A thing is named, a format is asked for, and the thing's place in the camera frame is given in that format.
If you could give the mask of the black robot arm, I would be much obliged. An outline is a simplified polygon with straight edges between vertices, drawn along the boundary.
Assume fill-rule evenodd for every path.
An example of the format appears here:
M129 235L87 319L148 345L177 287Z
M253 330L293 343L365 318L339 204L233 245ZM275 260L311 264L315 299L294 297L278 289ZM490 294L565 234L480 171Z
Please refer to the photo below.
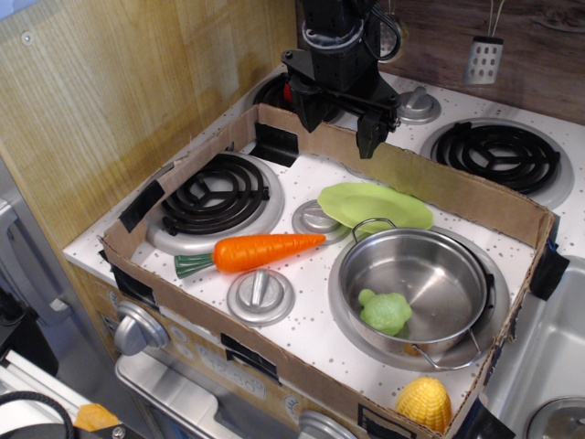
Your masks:
M362 159L399 126L399 94L378 64L402 46L399 26L377 1L304 1L307 50L287 50L292 107L308 132L333 109L357 117L356 144Z

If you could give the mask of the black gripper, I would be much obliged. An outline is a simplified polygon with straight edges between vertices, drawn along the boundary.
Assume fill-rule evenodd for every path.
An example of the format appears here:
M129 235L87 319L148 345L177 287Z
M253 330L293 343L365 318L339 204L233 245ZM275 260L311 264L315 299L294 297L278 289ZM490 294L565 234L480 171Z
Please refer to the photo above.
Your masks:
M312 133L340 110L358 117L356 144L370 159L388 132L399 126L399 94L382 78L378 62L362 45L346 54L289 49L282 53L288 70L293 111Z

